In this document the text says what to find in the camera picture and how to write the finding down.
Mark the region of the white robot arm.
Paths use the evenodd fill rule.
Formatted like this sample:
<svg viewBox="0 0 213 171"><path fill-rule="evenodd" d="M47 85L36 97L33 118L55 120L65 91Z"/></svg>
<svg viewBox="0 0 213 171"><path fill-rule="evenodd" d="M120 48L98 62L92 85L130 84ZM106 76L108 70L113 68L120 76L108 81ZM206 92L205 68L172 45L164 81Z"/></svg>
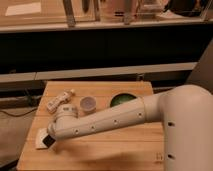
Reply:
<svg viewBox="0 0 213 171"><path fill-rule="evenodd" d="M62 140L151 122L163 125L165 171L213 171L213 94L196 85L136 98L81 118L63 112L47 132Z"/></svg>

